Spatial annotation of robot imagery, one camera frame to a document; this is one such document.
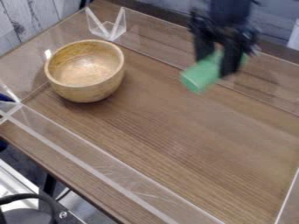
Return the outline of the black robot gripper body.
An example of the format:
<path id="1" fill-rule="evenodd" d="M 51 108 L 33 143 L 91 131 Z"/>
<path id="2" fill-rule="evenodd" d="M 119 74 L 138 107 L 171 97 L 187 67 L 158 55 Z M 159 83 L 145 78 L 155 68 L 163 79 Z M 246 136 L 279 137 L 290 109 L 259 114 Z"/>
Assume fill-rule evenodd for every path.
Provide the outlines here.
<path id="1" fill-rule="evenodd" d="M 227 40 L 239 42 L 243 53 L 251 54 L 258 44 L 259 29 L 249 22 L 258 0 L 209 0 L 207 11 L 199 12 L 197 6 L 190 10 L 189 29 L 195 32 L 210 32 L 214 44 L 225 47 Z"/>

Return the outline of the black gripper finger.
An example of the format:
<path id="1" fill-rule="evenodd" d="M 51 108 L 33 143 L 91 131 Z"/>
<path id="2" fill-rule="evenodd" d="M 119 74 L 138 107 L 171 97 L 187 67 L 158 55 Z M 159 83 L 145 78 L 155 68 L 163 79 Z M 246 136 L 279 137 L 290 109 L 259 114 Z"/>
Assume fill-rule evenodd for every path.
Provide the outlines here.
<path id="1" fill-rule="evenodd" d="M 234 74 L 241 67 L 243 57 L 243 47 L 239 42 L 227 40 L 225 42 L 225 53 L 221 61 L 219 77 Z"/>
<path id="2" fill-rule="evenodd" d="M 207 31 L 197 31 L 194 34 L 194 45 L 195 59 L 201 61 L 215 51 L 214 35 Z"/>

